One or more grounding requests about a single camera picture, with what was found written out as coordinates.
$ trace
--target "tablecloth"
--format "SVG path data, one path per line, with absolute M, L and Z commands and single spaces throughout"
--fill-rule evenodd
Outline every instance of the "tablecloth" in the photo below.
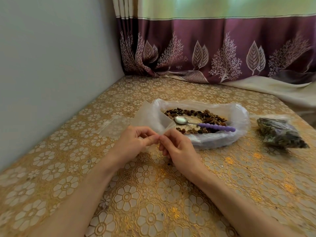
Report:
M 143 101 L 241 103 L 250 114 L 286 114 L 309 149 L 263 144 L 255 120 L 231 146 L 200 151 L 205 166 L 237 194 L 307 236 L 316 235 L 316 131 L 273 95 L 168 78 L 123 77 L 0 174 L 0 236 L 26 236 L 73 193 L 115 144 L 94 133 Z M 237 236 L 215 205 L 157 146 L 112 178 L 86 236 Z

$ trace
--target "clear plastic bag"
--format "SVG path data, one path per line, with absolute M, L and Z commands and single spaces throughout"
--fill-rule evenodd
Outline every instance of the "clear plastic bag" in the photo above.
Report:
M 228 120 L 226 122 L 227 125 L 236 129 L 235 132 L 218 131 L 209 134 L 187 135 L 194 147 L 198 149 L 213 149 L 231 145 L 240 137 L 244 136 L 250 127 L 248 111 L 239 104 L 229 103 L 212 105 L 194 100 L 165 101 L 162 99 L 156 99 L 152 103 L 144 101 L 143 105 L 131 121 L 131 125 L 149 126 L 161 135 L 165 133 L 166 130 L 176 127 L 175 122 L 163 114 L 163 111 L 175 108 L 195 111 L 204 111 L 205 109 L 208 109 L 216 115 L 225 117 L 225 119 Z
M 283 148 L 308 148 L 286 115 L 254 116 L 264 137 L 263 142 Z

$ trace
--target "spoon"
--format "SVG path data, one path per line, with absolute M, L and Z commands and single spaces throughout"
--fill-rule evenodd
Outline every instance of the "spoon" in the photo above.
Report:
M 181 124 L 181 125 L 184 125 L 184 124 L 192 124 L 192 125 L 197 125 L 199 127 L 205 127 L 205 128 L 212 128 L 212 129 L 215 129 L 215 130 L 220 130 L 220 131 L 231 131 L 231 132 L 235 132 L 236 129 L 234 127 L 231 127 L 231 126 L 223 126 L 223 125 L 217 125 L 217 124 L 208 124 L 208 123 L 191 123 L 191 122 L 188 122 L 188 120 L 183 117 L 183 116 L 176 116 L 174 118 L 174 121 L 178 124 Z

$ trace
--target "floral tablecloth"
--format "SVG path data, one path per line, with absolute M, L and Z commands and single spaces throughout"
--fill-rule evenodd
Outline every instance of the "floral tablecloth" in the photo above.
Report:
M 254 120 L 231 146 L 200 151 L 204 164 L 265 213 L 316 235 L 316 131 L 272 95 L 168 78 L 124 77 L 0 174 L 0 236 L 26 236 L 54 214 L 115 140 L 94 133 L 143 101 L 241 103 L 252 114 L 287 114 L 310 149 L 266 147 Z M 86 236 L 236 236 L 215 205 L 156 146 L 112 178 Z

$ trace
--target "wall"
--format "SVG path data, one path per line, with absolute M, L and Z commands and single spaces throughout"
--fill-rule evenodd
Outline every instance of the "wall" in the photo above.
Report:
M 124 74 L 112 0 L 0 0 L 0 169 Z

